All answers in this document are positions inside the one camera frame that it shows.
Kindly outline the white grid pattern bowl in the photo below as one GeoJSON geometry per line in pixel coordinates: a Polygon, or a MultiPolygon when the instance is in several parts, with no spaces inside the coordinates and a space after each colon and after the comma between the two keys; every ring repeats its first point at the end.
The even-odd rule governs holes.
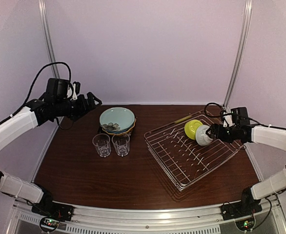
{"type": "Polygon", "coordinates": [[[195,139],[200,146],[207,146],[212,143],[213,139],[206,134],[209,128],[208,125],[201,125],[197,128],[195,139]]]}

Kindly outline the lime green bowl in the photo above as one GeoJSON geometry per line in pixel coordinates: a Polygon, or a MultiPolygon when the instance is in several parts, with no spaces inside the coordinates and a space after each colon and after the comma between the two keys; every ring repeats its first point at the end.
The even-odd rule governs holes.
{"type": "Polygon", "coordinates": [[[193,119],[193,120],[188,121],[184,125],[184,132],[185,132],[186,136],[192,140],[195,140],[196,139],[196,131],[201,125],[203,125],[203,123],[197,119],[193,119]]]}

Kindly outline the pale green flower plate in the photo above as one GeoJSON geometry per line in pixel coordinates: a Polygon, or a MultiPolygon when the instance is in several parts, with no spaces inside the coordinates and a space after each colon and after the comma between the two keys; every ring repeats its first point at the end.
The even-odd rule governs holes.
{"type": "Polygon", "coordinates": [[[113,132],[130,128],[135,121],[134,113],[123,107],[113,107],[100,115],[100,126],[113,132]]]}

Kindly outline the yellow polka dot plate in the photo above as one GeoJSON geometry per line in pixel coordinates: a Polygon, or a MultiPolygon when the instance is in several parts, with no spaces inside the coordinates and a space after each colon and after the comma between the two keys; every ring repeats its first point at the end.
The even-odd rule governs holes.
{"type": "Polygon", "coordinates": [[[125,134],[131,134],[132,131],[134,130],[135,126],[132,126],[131,128],[128,129],[124,129],[124,130],[120,130],[120,128],[113,128],[113,129],[106,129],[103,127],[100,127],[100,130],[108,135],[114,136],[121,136],[121,135],[125,135],[125,134]]]}

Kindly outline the clear glass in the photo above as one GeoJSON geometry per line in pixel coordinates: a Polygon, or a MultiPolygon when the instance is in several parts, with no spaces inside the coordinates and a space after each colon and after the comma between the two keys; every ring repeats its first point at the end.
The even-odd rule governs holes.
{"type": "Polygon", "coordinates": [[[100,157],[108,157],[111,154],[110,137],[106,134],[97,134],[92,143],[100,157]]]}
{"type": "Polygon", "coordinates": [[[123,157],[129,154],[130,136],[128,134],[113,136],[112,143],[118,156],[123,157]]]}

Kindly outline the blue polka dot plate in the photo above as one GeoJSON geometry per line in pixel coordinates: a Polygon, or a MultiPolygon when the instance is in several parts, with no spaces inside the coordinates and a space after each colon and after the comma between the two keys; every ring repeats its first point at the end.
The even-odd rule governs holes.
{"type": "Polygon", "coordinates": [[[107,130],[107,129],[103,128],[103,127],[102,127],[102,131],[104,131],[104,132],[106,132],[108,134],[128,133],[128,132],[131,132],[133,130],[133,128],[135,127],[136,121],[137,121],[137,119],[134,120],[133,124],[128,129],[125,129],[125,130],[122,130],[122,131],[111,131],[111,130],[107,130]]]}

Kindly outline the black square floral plate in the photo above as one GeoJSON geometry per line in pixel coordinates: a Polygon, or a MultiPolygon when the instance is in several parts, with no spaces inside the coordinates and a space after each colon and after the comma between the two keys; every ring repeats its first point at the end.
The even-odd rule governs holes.
{"type": "Polygon", "coordinates": [[[123,134],[108,134],[108,133],[102,131],[102,128],[101,128],[101,127],[99,127],[99,128],[98,128],[98,131],[97,131],[98,134],[108,134],[109,136],[123,136],[123,135],[132,136],[132,135],[133,135],[133,132],[134,132],[134,129],[133,129],[131,132],[123,133],[123,134]]]}

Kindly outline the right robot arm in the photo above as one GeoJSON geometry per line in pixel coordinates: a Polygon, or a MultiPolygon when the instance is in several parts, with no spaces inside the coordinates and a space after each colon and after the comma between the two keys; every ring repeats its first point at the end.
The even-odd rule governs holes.
{"type": "Polygon", "coordinates": [[[286,127],[262,124],[248,115],[246,107],[226,109],[215,102],[204,107],[204,115],[220,120],[205,130],[204,139],[239,141],[259,179],[243,189],[237,204],[241,215],[249,214],[262,199],[286,191],[286,127]]]}

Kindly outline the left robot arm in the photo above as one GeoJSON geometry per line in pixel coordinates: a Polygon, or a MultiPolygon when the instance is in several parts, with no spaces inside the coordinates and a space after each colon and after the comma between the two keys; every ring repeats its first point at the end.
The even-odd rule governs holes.
{"type": "MultiPolygon", "coordinates": [[[[0,123],[0,151],[24,133],[58,117],[67,117],[76,122],[102,104],[92,92],[80,94],[80,83],[65,79],[50,78],[46,91],[39,99],[27,101],[0,123]]],[[[0,171],[0,192],[37,203],[46,216],[57,212],[54,202],[44,197],[46,192],[38,185],[0,171]]]]}

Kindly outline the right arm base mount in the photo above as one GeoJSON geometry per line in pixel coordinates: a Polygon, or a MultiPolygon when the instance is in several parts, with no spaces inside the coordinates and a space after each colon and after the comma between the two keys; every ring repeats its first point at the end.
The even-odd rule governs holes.
{"type": "Polygon", "coordinates": [[[263,210],[260,204],[243,208],[241,202],[225,202],[220,209],[224,221],[249,216],[263,210]]]}

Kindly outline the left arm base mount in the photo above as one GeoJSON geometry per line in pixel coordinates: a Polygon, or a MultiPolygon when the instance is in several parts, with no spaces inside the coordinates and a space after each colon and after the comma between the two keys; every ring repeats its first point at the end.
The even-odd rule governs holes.
{"type": "Polygon", "coordinates": [[[50,205],[43,206],[40,204],[32,205],[31,211],[35,214],[51,217],[58,221],[71,221],[74,207],[61,203],[52,202],[50,205]]]}

